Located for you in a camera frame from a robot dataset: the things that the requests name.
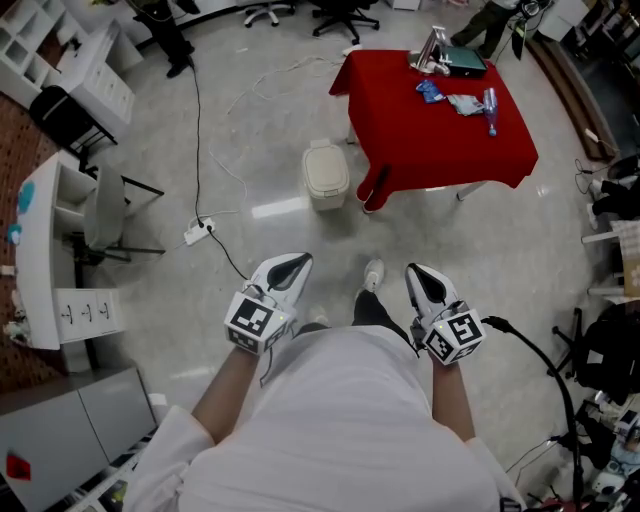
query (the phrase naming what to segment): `gray cabinet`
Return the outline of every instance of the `gray cabinet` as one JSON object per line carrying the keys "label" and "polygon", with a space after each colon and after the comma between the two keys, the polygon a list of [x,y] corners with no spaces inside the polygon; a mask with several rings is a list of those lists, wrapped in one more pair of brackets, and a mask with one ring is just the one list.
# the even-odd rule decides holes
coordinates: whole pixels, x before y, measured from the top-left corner
{"label": "gray cabinet", "polygon": [[155,428],[134,368],[92,371],[0,396],[0,457],[31,480],[0,473],[29,512],[53,505]]}

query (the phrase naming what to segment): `white shoe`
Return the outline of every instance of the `white shoe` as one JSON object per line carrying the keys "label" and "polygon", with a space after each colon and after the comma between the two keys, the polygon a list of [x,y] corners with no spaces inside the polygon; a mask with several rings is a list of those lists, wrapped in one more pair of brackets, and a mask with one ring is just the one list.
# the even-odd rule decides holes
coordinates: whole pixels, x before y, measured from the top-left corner
{"label": "white shoe", "polygon": [[307,313],[307,322],[310,324],[322,324],[326,327],[331,327],[329,318],[327,318],[327,312],[322,306],[314,305],[309,308]]}
{"label": "white shoe", "polygon": [[591,193],[596,197],[600,197],[602,195],[602,180],[591,180],[589,187],[591,188]]}
{"label": "white shoe", "polygon": [[589,224],[591,224],[591,227],[593,228],[594,231],[597,231],[598,217],[596,217],[596,214],[593,213],[593,203],[587,204],[587,215],[589,216]]}
{"label": "white shoe", "polygon": [[384,279],[384,262],[382,260],[371,260],[364,269],[363,290],[377,293]]}

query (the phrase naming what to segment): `sleeve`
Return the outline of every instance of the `sleeve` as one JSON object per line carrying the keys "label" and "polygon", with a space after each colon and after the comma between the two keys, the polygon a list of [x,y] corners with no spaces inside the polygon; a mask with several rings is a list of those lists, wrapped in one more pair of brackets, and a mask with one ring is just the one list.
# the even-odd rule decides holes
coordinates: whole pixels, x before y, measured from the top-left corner
{"label": "sleeve", "polygon": [[213,446],[209,433],[191,414],[172,407],[133,472],[123,512],[177,512],[191,461]]}
{"label": "sleeve", "polygon": [[502,466],[498,463],[493,454],[489,451],[489,448],[477,437],[469,439],[466,442],[467,447],[471,450],[475,458],[487,468],[491,476],[493,477],[498,493],[502,498],[511,498],[514,501],[520,503],[522,510],[526,509],[526,505],[522,496],[516,489],[515,485],[505,473]]}

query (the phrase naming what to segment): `blue bottle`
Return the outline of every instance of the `blue bottle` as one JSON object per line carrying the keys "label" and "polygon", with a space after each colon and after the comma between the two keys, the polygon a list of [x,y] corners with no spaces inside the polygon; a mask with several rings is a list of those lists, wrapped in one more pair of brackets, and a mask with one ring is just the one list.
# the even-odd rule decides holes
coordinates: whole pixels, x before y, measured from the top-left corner
{"label": "blue bottle", "polygon": [[496,98],[496,91],[493,87],[484,90],[484,115],[489,123],[489,135],[495,137],[498,132],[496,131],[496,121],[498,120],[498,98]]}

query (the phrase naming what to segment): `black chair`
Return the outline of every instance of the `black chair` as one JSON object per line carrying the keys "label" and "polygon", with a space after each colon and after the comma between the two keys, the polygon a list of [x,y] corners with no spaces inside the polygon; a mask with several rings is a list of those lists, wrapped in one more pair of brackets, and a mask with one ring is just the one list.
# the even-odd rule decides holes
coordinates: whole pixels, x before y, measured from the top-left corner
{"label": "black chair", "polygon": [[640,312],[627,310],[630,304],[614,305],[603,311],[584,336],[582,311],[578,308],[574,310],[574,339],[558,327],[554,326],[552,330],[569,345],[569,352],[557,371],[562,371],[571,362],[572,369],[565,378],[575,378],[581,386],[602,390],[619,405],[624,404],[630,393],[640,392],[640,346],[637,343]]}
{"label": "black chair", "polygon": [[315,28],[313,31],[314,37],[319,37],[320,33],[337,23],[344,23],[346,27],[353,34],[353,44],[360,43],[360,35],[353,26],[353,22],[367,23],[372,25],[374,30],[380,30],[380,22],[373,18],[367,18],[360,9],[369,9],[378,0],[346,0],[346,1],[322,1],[312,0],[311,3],[320,7],[313,11],[314,18],[320,18],[328,16],[330,17],[322,25]]}
{"label": "black chair", "polygon": [[118,144],[113,135],[57,85],[42,89],[31,103],[29,115],[53,142],[78,157],[81,172],[85,171],[91,146],[105,137]]}

